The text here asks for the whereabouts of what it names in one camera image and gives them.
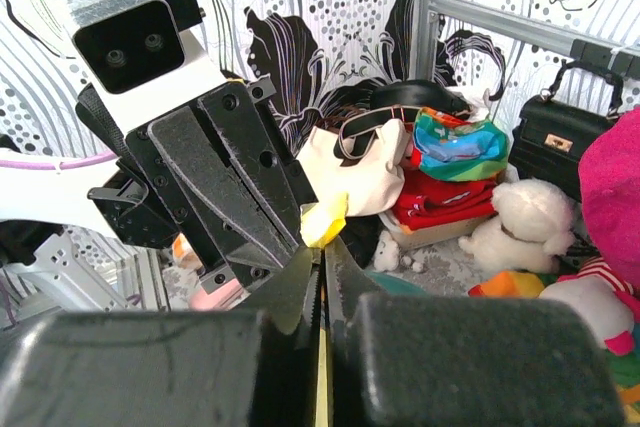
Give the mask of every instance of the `white teddy bear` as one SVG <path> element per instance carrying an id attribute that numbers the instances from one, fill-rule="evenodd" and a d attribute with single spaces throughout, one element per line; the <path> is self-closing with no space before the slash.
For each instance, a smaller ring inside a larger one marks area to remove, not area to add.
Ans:
<path id="1" fill-rule="evenodd" d="M 553 273 L 575 238 L 571 201 L 555 185 L 535 179 L 500 184 L 491 202 L 496 217 L 480 224 L 458 243 L 483 270 Z"/>
<path id="2" fill-rule="evenodd" d="M 380 240 L 373 255 L 373 268 L 377 272 L 391 272 L 396 270 L 398 265 L 411 267 L 411 270 L 417 273 L 424 271 L 424 265 L 408 255 L 402 255 L 400 246 L 393 240 L 389 231 L 383 230 L 380 232 Z"/>

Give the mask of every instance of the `black camera housing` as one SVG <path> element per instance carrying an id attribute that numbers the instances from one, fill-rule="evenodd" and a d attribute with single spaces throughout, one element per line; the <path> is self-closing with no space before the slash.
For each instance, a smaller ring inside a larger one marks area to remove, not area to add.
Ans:
<path id="1" fill-rule="evenodd" d="M 166 0 L 65 0 L 76 49 L 105 90 L 121 94 L 185 61 Z"/>

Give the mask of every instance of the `white cloth bag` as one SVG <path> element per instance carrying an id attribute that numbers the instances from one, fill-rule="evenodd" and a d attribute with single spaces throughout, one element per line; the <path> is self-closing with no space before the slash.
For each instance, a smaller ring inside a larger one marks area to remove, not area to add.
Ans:
<path id="1" fill-rule="evenodd" d="M 379 214 L 398 200 L 404 185 L 399 166 L 410 140 L 400 119 L 376 129 L 376 139 L 357 164 L 343 166 L 333 154 L 338 134 L 314 127 L 297 160 L 320 202 L 347 193 L 347 217 Z"/>

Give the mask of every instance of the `rainbow plush toy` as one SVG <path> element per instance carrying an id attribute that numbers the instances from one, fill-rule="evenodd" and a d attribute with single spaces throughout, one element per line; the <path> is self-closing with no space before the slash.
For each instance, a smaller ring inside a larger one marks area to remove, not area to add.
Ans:
<path id="1" fill-rule="evenodd" d="M 471 288 L 469 296 L 535 299 L 554 280 L 555 277 L 553 275 L 504 271 L 490 280 Z"/>

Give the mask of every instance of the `white plush toy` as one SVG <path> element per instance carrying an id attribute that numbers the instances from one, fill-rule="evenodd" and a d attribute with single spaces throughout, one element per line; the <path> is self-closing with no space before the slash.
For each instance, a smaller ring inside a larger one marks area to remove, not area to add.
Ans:
<path id="1" fill-rule="evenodd" d="M 555 185 L 526 179 L 498 185 L 491 199 L 497 216 L 480 224 L 471 237 L 458 239 L 487 272 L 556 272 L 575 238 L 571 202 Z"/>
<path id="2" fill-rule="evenodd" d="M 602 257 L 597 257 L 586 262 L 576 275 L 561 276 L 539 298 L 569 305 L 582 317 L 601 348 L 627 355 L 635 348 L 633 329 L 640 320 L 636 293 Z"/>
<path id="3" fill-rule="evenodd" d="M 414 272 L 423 272 L 424 265 L 420 262 L 414 261 L 408 255 L 402 255 L 400 246 L 393 240 L 388 230 L 380 232 L 380 240 L 376 246 L 376 251 L 373 254 L 373 268 L 377 272 L 391 272 L 398 268 L 399 265 L 403 267 L 411 267 Z"/>

